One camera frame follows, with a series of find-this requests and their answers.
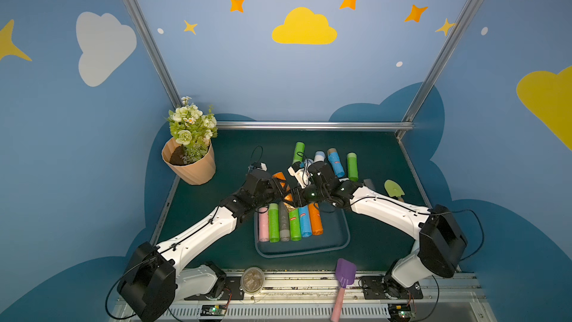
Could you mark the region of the pink trash bag roll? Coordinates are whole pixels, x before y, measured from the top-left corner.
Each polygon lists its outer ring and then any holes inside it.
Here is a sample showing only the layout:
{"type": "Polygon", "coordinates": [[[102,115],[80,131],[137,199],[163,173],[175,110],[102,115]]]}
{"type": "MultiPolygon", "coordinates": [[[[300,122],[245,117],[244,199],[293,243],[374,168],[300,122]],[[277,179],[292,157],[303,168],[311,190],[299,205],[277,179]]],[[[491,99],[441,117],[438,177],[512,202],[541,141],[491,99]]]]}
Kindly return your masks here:
{"type": "Polygon", "coordinates": [[[269,215],[267,208],[261,208],[259,210],[259,241],[269,242],[269,215]]]}

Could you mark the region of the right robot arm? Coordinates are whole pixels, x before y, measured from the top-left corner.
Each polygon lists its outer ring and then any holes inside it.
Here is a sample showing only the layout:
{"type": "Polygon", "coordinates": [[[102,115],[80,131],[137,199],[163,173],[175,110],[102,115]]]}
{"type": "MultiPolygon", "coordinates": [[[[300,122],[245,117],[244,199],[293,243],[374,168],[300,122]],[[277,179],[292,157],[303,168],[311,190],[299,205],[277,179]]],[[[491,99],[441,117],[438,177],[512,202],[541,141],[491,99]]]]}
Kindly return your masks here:
{"type": "Polygon", "coordinates": [[[419,244],[390,266],[384,276],[387,289],[408,289],[433,275],[455,275],[468,240],[447,207],[420,207],[382,195],[363,183],[339,178],[325,161],[307,165],[293,176],[302,186],[303,201],[326,201],[369,216],[401,230],[419,244]]]}

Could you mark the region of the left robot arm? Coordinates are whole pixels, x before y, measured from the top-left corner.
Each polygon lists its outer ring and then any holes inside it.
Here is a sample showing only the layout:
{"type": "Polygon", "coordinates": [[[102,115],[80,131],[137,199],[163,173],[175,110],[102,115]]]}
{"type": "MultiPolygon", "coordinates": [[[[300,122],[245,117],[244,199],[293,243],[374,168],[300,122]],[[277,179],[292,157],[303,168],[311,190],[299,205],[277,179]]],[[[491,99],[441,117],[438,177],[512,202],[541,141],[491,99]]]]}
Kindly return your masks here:
{"type": "Polygon", "coordinates": [[[288,194],[283,173],[253,169],[238,191],[189,229],[157,245],[140,244],[114,284],[117,292],[141,321],[156,321],[175,300],[191,295],[189,289],[197,287],[198,280],[210,277],[213,283],[217,281],[214,271],[204,270],[197,277],[183,278],[189,262],[234,231],[250,213],[288,194]]]}

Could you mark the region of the orange trash bag roll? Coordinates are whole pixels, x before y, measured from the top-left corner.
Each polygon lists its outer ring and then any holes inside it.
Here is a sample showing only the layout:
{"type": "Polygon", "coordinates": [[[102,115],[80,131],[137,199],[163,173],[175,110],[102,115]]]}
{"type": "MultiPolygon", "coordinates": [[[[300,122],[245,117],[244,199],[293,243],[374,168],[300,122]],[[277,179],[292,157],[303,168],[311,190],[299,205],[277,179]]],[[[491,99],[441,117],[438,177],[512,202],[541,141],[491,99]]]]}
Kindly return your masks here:
{"type": "Polygon", "coordinates": [[[322,235],[324,230],[318,203],[308,204],[308,212],[311,221],[312,234],[314,236],[322,235]]]}
{"type": "Polygon", "coordinates": [[[293,212],[296,207],[293,205],[293,195],[290,192],[290,186],[288,185],[284,174],[282,172],[275,173],[273,175],[273,181],[276,184],[276,189],[282,202],[285,204],[286,210],[289,213],[293,212]]]}

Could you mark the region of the dark teal storage box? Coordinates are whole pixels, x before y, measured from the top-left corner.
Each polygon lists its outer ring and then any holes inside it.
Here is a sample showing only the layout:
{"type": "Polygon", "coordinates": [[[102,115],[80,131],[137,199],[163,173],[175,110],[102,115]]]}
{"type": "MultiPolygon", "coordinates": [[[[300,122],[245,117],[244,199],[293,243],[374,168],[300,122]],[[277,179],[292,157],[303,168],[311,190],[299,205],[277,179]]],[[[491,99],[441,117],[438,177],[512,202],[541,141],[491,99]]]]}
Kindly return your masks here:
{"type": "Polygon", "coordinates": [[[320,203],[324,233],[302,237],[299,241],[269,242],[259,240],[258,213],[254,218],[254,243],[258,254],[267,259],[326,253],[344,249],[350,242],[350,231],[344,211],[327,208],[320,203]]]}

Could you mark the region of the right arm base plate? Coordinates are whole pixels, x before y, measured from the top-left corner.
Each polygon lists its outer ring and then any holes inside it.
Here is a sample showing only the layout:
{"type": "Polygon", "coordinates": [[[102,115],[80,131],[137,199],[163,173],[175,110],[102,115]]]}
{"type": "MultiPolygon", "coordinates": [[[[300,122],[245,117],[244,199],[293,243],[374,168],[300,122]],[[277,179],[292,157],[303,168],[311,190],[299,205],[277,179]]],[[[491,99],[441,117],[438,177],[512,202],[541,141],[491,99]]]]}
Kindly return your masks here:
{"type": "Polygon", "coordinates": [[[404,288],[396,283],[386,283],[381,275],[366,275],[358,280],[366,300],[421,300],[423,293],[419,283],[404,288]]]}

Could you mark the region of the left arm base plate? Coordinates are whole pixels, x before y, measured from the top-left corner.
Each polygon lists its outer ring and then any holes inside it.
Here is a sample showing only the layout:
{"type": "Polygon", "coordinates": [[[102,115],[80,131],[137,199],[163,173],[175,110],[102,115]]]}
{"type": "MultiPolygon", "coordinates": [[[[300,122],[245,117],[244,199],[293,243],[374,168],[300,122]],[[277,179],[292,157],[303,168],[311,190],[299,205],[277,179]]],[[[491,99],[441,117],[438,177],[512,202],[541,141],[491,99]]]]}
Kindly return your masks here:
{"type": "Polygon", "coordinates": [[[224,282],[219,279],[213,289],[206,295],[194,295],[184,298],[185,301],[242,301],[244,291],[241,287],[241,277],[226,277],[224,282]]]}

